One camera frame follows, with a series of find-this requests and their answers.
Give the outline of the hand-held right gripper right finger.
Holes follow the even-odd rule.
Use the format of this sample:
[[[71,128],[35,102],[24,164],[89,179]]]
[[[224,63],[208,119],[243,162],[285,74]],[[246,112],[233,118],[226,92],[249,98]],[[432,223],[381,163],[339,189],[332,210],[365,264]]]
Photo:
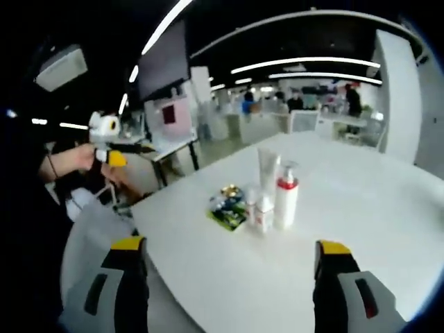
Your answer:
[[[339,242],[316,242],[314,281],[316,332],[400,332],[406,325],[393,293]]]

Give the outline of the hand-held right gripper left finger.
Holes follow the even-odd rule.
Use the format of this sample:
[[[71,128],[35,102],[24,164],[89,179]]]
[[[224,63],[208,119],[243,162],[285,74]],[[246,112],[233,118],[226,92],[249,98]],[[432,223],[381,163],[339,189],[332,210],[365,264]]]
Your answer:
[[[146,238],[113,244],[67,291],[59,323],[65,332],[147,332]]]

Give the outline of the person's left hand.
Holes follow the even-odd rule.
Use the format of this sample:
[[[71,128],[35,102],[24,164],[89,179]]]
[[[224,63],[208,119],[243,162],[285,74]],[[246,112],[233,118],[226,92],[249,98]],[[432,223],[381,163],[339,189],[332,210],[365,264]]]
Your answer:
[[[53,156],[56,172],[59,176],[72,171],[89,171],[95,160],[95,148],[91,144],[82,144]]]

